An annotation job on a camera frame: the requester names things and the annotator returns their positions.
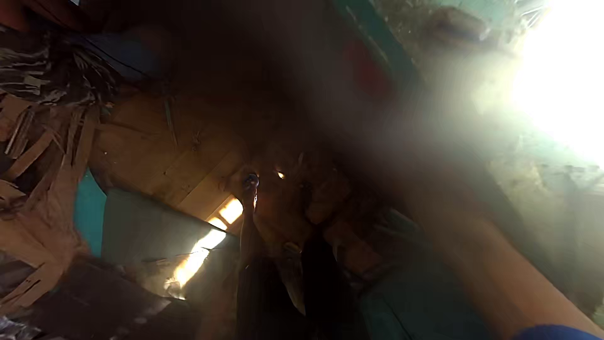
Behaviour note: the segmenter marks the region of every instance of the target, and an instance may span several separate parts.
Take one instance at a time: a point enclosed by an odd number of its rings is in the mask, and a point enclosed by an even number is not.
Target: bright light
[[[210,221],[208,221],[208,223],[210,223],[214,227],[217,227],[218,229],[222,229],[222,230],[227,229],[227,226],[220,220],[220,218],[217,218],[217,217],[212,217],[212,219]]]
[[[602,0],[566,0],[526,37],[512,98],[534,124],[604,165]]]
[[[169,279],[167,284],[176,281],[181,287],[184,287],[210,254],[208,249],[216,247],[226,236],[225,232],[216,229],[210,230],[206,236],[195,243],[191,254],[174,270],[174,277]]]
[[[228,224],[232,224],[243,213],[243,206],[238,199],[232,198],[218,213]]]

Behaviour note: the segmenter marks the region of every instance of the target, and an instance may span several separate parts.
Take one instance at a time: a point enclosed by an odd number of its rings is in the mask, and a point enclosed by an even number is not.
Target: person's arm
[[[539,273],[463,195],[432,182],[406,191],[405,207],[502,339],[536,325],[604,332]]]

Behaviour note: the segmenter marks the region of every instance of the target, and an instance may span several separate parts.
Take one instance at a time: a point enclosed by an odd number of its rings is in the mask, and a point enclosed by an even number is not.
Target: dark cloth
[[[30,13],[31,30],[0,25],[0,89],[45,105],[104,103],[120,75],[89,50],[66,41],[61,29]]]
[[[306,317],[292,304],[277,266],[269,258],[252,261],[239,276],[238,339],[368,340],[350,285],[321,235],[302,252]]]
[[[601,340],[581,330],[562,325],[539,325],[527,328],[513,340]]]

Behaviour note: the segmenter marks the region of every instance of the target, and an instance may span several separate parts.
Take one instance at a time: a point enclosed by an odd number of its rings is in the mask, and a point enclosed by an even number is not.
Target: blue sleeve
[[[581,330],[561,325],[539,325],[522,330],[513,340],[601,340]]]

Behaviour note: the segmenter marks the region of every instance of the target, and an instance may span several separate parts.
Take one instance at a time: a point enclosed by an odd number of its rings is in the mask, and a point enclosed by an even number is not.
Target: sunlight
[[[539,129],[599,165],[604,165],[602,10],[600,0],[553,3],[526,37],[512,93]]]

